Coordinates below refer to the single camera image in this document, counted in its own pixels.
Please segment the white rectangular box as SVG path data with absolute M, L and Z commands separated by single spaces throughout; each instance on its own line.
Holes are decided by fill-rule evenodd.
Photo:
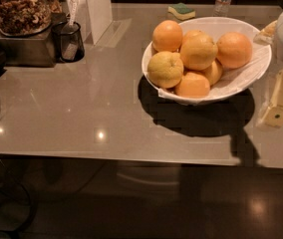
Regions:
M 76 21 L 81 25 L 83 40 L 96 45 L 113 22 L 111 0 L 77 0 Z

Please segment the yellow green sponge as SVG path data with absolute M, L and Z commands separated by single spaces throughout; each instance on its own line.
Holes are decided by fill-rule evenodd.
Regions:
M 195 11 L 191 8 L 188 8 L 183 3 L 171 4 L 168 6 L 167 11 L 175 18 L 181 21 L 185 21 L 195 17 Z

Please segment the glass jar of walnuts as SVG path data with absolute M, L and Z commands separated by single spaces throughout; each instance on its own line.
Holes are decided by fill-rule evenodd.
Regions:
M 51 24 L 47 0 L 0 0 L 0 32 L 9 37 L 30 36 Z

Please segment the white tag in cup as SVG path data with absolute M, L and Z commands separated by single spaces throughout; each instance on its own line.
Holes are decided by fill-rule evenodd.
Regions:
M 78 4 L 79 4 L 78 0 L 70 0 L 70 5 L 71 5 L 71 9 L 69 10 L 69 13 L 70 13 L 69 25 L 70 26 L 73 26 L 75 23 Z

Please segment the yellowish orange front left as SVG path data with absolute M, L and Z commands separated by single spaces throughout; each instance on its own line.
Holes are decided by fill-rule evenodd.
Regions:
M 147 65 L 147 77 L 153 84 L 164 89 L 176 86 L 183 76 L 183 71 L 180 54 L 169 51 L 156 53 Z

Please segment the white bowl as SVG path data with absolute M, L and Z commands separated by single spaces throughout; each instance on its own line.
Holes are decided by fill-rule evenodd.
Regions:
M 141 69 L 147 81 L 161 98 L 185 105 L 204 105 L 225 100 L 248 89 L 265 74 L 270 65 L 272 59 L 271 46 L 253 42 L 259 30 L 249 23 L 233 18 L 203 17 L 181 22 L 180 27 L 183 33 L 190 30 L 201 30 L 207 33 L 214 41 L 217 41 L 227 32 L 239 32 L 245 35 L 252 43 L 252 59 L 247 65 L 239 69 L 225 69 L 221 79 L 212 86 L 206 97 L 197 99 L 183 98 L 175 95 L 171 90 L 157 87 L 148 78 L 147 64 L 150 58 L 156 53 L 156 50 L 152 47 L 152 43 L 149 43 L 143 52 Z

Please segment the small orange under centre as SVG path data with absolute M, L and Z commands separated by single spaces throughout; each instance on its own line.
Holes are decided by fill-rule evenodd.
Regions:
M 217 60 L 215 60 L 208 68 L 203 70 L 202 73 L 207 77 L 209 83 L 213 86 L 221 79 L 223 67 Z

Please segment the orange at bowl front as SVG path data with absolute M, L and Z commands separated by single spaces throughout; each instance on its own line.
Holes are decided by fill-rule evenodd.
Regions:
M 204 98 L 210 92 L 209 80 L 202 74 L 187 72 L 174 92 L 184 98 Z

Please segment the black mesh cup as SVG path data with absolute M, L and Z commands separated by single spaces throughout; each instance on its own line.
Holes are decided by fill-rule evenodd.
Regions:
M 73 63 L 84 58 L 85 49 L 78 23 L 70 28 L 67 22 L 60 22 L 52 27 L 52 35 L 58 62 Z

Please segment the dark metal tray box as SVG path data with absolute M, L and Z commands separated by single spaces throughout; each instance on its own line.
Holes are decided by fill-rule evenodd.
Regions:
M 7 37 L 0 33 L 0 50 L 6 54 L 7 66 L 52 68 L 56 64 L 56 49 L 51 32 L 55 24 L 66 19 L 64 13 L 54 13 L 52 24 L 41 33 L 26 37 Z

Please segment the yellow-orange centre orange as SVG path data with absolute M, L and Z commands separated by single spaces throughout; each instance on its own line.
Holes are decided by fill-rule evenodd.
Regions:
M 179 51 L 183 64 L 188 69 L 197 71 L 208 68 L 215 60 L 217 52 L 217 45 L 205 33 L 186 38 Z

